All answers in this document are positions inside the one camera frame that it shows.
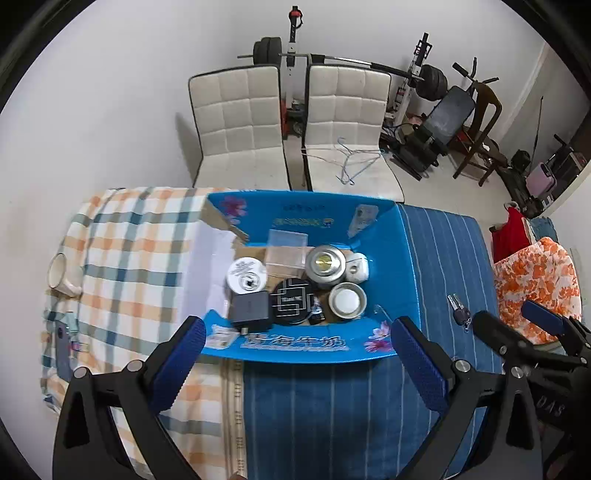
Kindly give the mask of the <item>white round black lid tin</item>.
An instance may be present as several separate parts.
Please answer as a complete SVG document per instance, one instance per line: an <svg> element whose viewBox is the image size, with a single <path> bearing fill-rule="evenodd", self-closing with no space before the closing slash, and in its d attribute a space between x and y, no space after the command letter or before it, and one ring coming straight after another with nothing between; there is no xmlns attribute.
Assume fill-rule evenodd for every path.
<svg viewBox="0 0 591 480"><path fill-rule="evenodd" d="M304 323L314 306L311 282L301 278L287 278L270 293L273 322L290 326Z"/></svg>

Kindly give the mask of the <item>silver round tin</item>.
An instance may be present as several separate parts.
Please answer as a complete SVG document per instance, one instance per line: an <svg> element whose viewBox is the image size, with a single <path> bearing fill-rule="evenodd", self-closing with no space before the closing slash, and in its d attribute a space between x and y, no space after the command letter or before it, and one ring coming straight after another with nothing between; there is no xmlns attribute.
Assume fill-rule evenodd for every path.
<svg viewBox="0 0 591 480"><path fill-rule="evenodd" d="M332 288L346 276L345 254L331 245L315 247L305 257L304 273L318 288Z"/></svg>

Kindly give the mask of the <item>white earbuds case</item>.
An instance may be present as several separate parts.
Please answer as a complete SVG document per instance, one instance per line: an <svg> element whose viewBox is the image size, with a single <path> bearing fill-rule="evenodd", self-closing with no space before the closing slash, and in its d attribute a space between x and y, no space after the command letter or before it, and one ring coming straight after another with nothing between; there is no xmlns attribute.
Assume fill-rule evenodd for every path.
<svg viewBox="0 0 591 480"><path fill-rule="evenodd" d="M367 256L361 252L352 252L346 256L346 281L360 284L370 277L370 265Z"/></svg>

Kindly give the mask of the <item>orange floral cloth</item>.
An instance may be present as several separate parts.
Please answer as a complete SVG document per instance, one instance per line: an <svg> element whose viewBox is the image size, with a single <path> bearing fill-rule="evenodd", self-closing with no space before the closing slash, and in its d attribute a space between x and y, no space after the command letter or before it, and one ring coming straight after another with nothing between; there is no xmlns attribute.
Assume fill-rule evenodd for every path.
<svg viewBox="0 0 591 480"><path fill-rule="evenodd" d="M550 311L580 320L582 303L579 281L567 250L549 237L494 264L499 316L535 345L557 338L521 314L522 304L533 300Z"/></svg>

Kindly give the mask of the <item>blue cardboard milk box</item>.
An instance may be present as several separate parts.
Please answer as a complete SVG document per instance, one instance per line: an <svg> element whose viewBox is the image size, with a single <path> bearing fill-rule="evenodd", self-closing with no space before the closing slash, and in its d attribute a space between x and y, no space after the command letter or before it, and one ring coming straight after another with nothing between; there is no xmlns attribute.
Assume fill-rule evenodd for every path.
<svg viewBox="0 0 591 480"><path fill-rule="evenodd" d="M256 258L264 264L270 229L308 235L308 252L331 245L345 254L367 256L370 277L359 285L367 308L356 320L329 309L329 293L308 277L322 302L325 321L308 320L242 336L228 321L235 294L226 273L233 261ZM389 324L398 317L420 318L417 280L401 206L391 200L297 191L211 193L197 225L185 287L186 313L204 320L207 355L283 364L352 363L388 357L394 350Z"/></svg>

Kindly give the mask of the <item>pink suitcase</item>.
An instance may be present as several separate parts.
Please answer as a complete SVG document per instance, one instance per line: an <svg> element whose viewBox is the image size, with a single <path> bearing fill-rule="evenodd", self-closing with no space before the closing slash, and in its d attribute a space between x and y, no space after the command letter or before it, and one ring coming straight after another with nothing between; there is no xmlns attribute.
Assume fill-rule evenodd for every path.
<svg viewBox="0 0 591 480"><path fill-rule="evenodd" d="M539 163L527 176L526 187L530 195L537 199L545 198L556 186L557 180L546 163Z"/></svg>

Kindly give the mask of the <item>blue phone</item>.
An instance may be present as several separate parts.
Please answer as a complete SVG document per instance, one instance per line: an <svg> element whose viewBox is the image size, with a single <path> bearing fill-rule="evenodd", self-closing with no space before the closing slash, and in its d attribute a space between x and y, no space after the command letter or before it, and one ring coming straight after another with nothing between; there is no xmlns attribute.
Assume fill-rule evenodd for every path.
<svg viewBox="0 0 591 480"><path fill-rule="evenodd" d="M55 325L55 359L56 371L60 379L69 382L72 376L70 363L70 337L68 327L58 321Z"/></svg>

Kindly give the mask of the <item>keys bunch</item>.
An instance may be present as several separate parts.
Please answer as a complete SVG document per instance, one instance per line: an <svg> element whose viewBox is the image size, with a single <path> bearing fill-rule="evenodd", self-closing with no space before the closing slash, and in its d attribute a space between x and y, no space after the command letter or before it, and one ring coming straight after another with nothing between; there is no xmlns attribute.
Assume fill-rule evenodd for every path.
<svg viewBox="0 0 591 480"><path fill-rule="evenodd" d="M461 302L456 294L448 294L447 298L455 322L463 327L465 331L469 331L472 324L472 315L469 309Z"/></svg>

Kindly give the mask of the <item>barbell weight rack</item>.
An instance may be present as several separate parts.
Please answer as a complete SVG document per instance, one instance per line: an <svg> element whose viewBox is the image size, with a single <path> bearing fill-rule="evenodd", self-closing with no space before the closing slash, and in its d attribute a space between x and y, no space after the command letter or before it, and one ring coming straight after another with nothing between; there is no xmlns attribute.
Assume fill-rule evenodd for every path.
<svg viewBox="0 0 591 480"><path fill-rule="evenodd" d="M262 37L253 43L252 54L238 55L238 59L252 59L252 63L255 65L274 65L280 68L281 65L286 64L287 78L284 80L284 99L281 102L284 138L287 138L290 132L298 137L303 135L304 110L307 102L294 100L293 85L294 67L298 58L306 59L308 64L325 64L326 60L339 64L351 64L402 78L403 83L394 95L394 112L398 123L401 123L408 109L413 92L428 101L439 101L448 92L447 76L440 69L426 64L433 47L429 42L427 32L423 34L415 46L413 59L408 69L401 70L376 62L325 54L301 53L297 50L297 30L304 24L304 13L297 5L294 5L288 12L288 19L290 20L290 35L288 36L287 51L283 51L283 41L280 37Z"/></svg>

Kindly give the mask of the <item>olive tape roll tin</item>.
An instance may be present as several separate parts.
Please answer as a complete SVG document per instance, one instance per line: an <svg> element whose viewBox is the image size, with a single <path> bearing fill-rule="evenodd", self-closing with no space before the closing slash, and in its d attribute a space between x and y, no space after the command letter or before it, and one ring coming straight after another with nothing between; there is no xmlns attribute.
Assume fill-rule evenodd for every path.
<svg viewBox="0 0 591 480"><path fill-rule="evenodd" d="M362 317L367 308L367 295L355 283L342 282L335 285L329 293L329 309L342 320L356 320Z"/></svg>

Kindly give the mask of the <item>left white chair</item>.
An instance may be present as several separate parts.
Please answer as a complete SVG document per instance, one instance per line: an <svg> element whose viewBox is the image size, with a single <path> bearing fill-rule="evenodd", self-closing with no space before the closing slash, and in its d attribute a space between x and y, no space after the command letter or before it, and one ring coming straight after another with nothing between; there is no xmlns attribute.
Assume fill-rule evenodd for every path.
<svg viewBox="0 0 591 480"><path fill-rule="evenodd" d="M279 68L243 66L195 75L188 94L201 152L195 186L290 190Z"/></svg>

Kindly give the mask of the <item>white power adapter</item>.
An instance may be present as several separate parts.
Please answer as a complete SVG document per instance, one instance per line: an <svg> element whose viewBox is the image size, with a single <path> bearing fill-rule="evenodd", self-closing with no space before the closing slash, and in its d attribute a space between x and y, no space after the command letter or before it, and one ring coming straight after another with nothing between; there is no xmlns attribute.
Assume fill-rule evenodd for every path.
<svg viewBox="0 0 591 480"><path fill-rule="evenodd" d="M269 292L235 295L230 303L228 321L242 336L270 330L273 318L270 312Z"/></svg>

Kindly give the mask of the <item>blue striped cloth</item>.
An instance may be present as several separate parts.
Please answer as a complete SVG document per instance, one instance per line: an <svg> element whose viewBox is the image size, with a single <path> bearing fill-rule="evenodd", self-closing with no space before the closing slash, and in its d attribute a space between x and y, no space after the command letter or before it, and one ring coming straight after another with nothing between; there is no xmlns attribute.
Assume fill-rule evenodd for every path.
<svg viewBox="0 0 591 480"><path fill-rule="evenodd" d="M447 300L497 312L489 252L468 216L405 206L425 336L480 371L501 360L458 326ZM247 362L243 367L250 479L390 479L412 458L437 414L396 356L346 364Z"/></svg>

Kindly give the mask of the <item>plaid checkered cloth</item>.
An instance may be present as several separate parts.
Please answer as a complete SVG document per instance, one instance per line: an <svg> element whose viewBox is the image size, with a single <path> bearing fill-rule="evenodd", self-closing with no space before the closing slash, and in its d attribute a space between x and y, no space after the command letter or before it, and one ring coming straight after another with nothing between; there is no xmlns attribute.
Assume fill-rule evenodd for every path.
<svg viewBox="0 0 591 480"><path fill-rule="evenodd" d="M82 269L82 292L46 293L40 388L59 411L68 383L58 373L57 330L73 367L109 373L146 358L179 325L182 283L197 244L204 188L109 189L73 217L59 252ZM161 422L204 479L245 475L242 363L201 355Z"/></svg>

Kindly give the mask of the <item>right white chair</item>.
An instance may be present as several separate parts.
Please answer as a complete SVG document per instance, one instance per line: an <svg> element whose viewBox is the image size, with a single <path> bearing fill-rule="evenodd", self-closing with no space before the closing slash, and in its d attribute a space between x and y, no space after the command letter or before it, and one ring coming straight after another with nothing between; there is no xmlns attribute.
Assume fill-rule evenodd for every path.
<svg viewBox="0 0 591 480"><path fill-rule="evenodd" d="M358 67L312 64L307 71L307 106L303 145L332 144L339 137L346 142L380 148L391 76ZM339 193L405 201L401 184L389 166L386 154L356 179L355 186L311 180L304 154L304 178L314 192Z"/></svg>

